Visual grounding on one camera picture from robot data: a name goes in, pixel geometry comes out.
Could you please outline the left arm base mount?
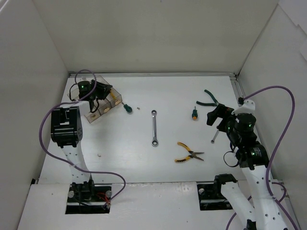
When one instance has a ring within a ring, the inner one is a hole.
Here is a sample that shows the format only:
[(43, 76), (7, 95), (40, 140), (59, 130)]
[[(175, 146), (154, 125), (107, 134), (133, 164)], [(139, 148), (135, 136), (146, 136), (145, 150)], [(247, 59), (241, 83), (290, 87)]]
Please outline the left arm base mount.
[(111, 196), (109, 185), (73, 183), (69, 187), (65, 214), (108, 214)]

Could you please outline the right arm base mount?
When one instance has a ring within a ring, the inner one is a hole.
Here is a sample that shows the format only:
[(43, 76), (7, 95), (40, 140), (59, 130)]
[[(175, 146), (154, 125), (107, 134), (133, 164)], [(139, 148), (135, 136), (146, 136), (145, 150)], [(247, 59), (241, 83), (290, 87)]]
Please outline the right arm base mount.
[(221, 188), (227, 182), (236, 183), (232, 174), (216, 175), (212, 183), (197, 184), (200, 211), (231, 210), (229, 201), (222, 195)]

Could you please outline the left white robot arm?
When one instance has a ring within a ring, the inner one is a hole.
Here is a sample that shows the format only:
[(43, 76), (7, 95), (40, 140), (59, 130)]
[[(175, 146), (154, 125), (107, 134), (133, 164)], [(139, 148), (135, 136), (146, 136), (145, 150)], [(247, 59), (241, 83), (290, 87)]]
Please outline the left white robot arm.
[(51, 113), (51, 139), (69, 162), (71, 190), (78, 192), (83, 200), (90, 201), (94, 199), (96, 189), (81, 148), (82, 116), (98, 114), (99, 103), (109, 96), (112, 85), (95, 80), (83, 80), (74, 85), (78, 86), (78, 92), (69, 92), (68, 96), (75, 104), (65, 105)]

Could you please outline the small silver wrench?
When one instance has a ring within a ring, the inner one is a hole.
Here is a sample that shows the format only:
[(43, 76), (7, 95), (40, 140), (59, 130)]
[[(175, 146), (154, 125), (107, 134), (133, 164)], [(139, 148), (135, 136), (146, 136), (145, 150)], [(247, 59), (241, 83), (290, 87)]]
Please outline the small silver wrench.
[(217, 131), (215, 132), (215, 135), (214, 135), (214, 137), (213, 137), (212, 140), (211, 140), (211, 143), (212, 143), (212, 144), (215, 143), (215, 140), (216, 140), (218, 134), (219, 134), (219, 130), (217, 130)]

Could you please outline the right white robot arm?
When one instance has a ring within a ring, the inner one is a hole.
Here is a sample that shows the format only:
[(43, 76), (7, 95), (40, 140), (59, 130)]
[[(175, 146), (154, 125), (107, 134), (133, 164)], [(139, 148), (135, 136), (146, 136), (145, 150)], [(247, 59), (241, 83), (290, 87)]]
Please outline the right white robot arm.
[(213, 194), (225, 197), (246, 230), (286, 230), (287, 224), (281, 214), (280, 202), (269, 193), (272, 184), (267, 170), (269, 158), (254, 132), (255, 104), (246, 100), (237, 109), (218, 104), (207, 114), (207, 125), (212, 126), (221, 118), (217, 129), (225, 132), (247, 183), (252, 201), (240, 190), (232, 174), (215, 176)]

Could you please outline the green orange stubby screwdriver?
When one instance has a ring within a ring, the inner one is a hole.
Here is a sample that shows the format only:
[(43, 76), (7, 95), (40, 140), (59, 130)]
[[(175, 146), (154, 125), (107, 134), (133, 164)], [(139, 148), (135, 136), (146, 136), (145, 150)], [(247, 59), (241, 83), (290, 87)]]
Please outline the green orange stubby screwdriver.
[(197, 111), (196, 107), (194, 107), (191, 117), (192, 117), (193, 120), (198, 119), (198, 111)]

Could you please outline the large silver ratchet wrench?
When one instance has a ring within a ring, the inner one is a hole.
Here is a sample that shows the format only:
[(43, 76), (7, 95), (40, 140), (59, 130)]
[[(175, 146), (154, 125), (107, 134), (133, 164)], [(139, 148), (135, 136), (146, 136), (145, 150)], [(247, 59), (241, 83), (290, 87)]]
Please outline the large silver ratchet wrench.
[(156, 110), (152, 110), (151, 111), (152, 114), (152, 120), (153, 120), (153, 139), (152, 139), (152, 146), (153, 147), (157, 147), (158, 146), (158, 140), (157, 140), (157, 129), (156, 129), (156, 115), (157, 115), (157, 111)]

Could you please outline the yellow black pliers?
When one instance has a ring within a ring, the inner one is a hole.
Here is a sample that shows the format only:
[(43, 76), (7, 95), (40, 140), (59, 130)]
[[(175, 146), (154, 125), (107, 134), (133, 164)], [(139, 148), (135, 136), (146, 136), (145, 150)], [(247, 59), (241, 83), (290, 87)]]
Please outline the yellow black pliers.
[(115, 100), (115, 99), (116, 99), (116, 96), (114, 95), (114, 93), (113, 93), (113, 91), (112, 91), (112, 90), (110, 90), (110, 95), (111, 95), (111, 97), (112, 97), (112, 99), (113, 99), (113, 100)]

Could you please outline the yellow long-nose pliers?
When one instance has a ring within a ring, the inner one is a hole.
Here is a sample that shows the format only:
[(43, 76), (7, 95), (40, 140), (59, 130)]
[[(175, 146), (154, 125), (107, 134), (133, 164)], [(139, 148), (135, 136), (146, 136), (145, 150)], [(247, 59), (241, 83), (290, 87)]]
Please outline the yellow long-nose pliers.
[(182, 142), (177, 142), (177, 145), (183, 147), (189, 154), (182, 159), (175, 159), (174, 160), (175, 163), (185, 163), (191, 159), (198, 159), (200, 161), (204, 161), (204, 159), (198, 156), (200, 154), (204, 154), (204, 152), (194, 152), (186, 144)]

